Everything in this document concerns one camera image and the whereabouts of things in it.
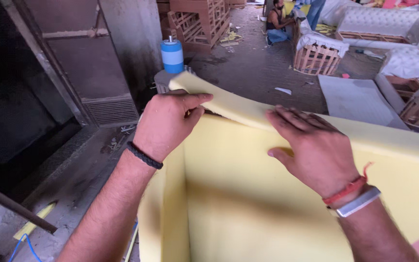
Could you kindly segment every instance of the right hand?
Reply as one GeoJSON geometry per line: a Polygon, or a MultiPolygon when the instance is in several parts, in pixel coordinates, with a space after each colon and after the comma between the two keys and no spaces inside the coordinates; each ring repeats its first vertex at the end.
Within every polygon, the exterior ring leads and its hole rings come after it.
{"type": "Polygon", "coordinates": [[[294,152],[290,156],[282,148],[272,148],[268,155],[321,197],[342,191],[360,176],[349,138],[326,120],[281,105],[267,110],[266,117],[294,152]]]}

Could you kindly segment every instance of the person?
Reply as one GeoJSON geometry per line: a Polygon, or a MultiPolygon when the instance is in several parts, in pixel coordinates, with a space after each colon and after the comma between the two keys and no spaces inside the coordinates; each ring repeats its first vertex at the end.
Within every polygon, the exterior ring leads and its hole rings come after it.
{"type": "Polygon", "coordinates": [[[326,0],[295,0],[294,8],[290,13],[290,16],[293,16],[293,10],[300,10],[303,5],[311,5],[306,15],[306,20],[310,24],[311,30],[315,31],[318,24],[319,15],[323,10],[326,0]]]}
{"type": "MultiPolygon", "coordinates": [[[[162,163],[192,132],[210,94],[175,90],[154,96],[137,126],[133,146],[162,163]]],[[[281,148],[267,154],[321,197],[341,191],[359,177],[347,136],[314,114],[277,105],[266,118],[291,145],[294,157],[281,148]]],[[[156,169],[125,149],[116,168],[70,236],[58,262],[120,261],[130,239],[142,194],[156,169]]],[[[339,208],[368,187],[330,204],[339,208]]],[[[399,232],[379,198],[338,222],[356,262],[419,262],[419,256],[399,232]]]]}
{"type": "Polygon", "coordinates": [[[289,25],[295,22],[291,17],[282,17],[283,1],[273,0],[273,3],[274,8],[269,12],[266,19],[266,42],[268,46],[272,46],[276,42],[291,40],[293,28],[289,25]]]}

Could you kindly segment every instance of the foam sheet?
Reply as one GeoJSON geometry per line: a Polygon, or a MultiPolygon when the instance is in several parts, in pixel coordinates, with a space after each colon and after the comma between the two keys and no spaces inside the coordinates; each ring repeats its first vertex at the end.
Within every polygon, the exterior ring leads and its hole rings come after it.
{"type": "MultiPolygon", "coordinates": [[[[266,155],[289,147],[264,119],[270,105],[182,74],[170,84],[214,94],[190,136],[164,161],[139,207],[143,262],[351,262],[335,218],[316,193],[266,155]]],[[[355,164],[410,242],[419,239],[419,134],[325,117],[352,140],[355,164]]]]}

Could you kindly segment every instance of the jeans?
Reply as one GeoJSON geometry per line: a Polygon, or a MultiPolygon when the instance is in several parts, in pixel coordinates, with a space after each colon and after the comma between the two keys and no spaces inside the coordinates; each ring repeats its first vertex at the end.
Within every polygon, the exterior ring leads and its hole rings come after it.
{"type": "Polygon", "coordinates": [[[284,28],[285,32],[282,29],[271,29],[266,31],[269,40],[271,40],[273,43],[291,40],[293,36],[292,26],[286,26],[284,28]]]}
{"type": "Polygon", "coordinates": [[[318,24],[319,15],[323,10],[326,0],[311,0],[310,10],[306,15],[306,20],[310,24],[311,30],[315,31],[316,25],[318,24]]]}

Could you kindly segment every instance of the metal vent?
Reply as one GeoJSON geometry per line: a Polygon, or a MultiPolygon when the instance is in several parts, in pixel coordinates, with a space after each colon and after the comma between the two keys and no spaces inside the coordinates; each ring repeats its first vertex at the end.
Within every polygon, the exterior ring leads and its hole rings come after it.
{"type": "Polygon", "coordinates": [[[138,113],[130,96],[120,98],[83,99],[99,127],[113,127],[138,122],[138,113]]]}

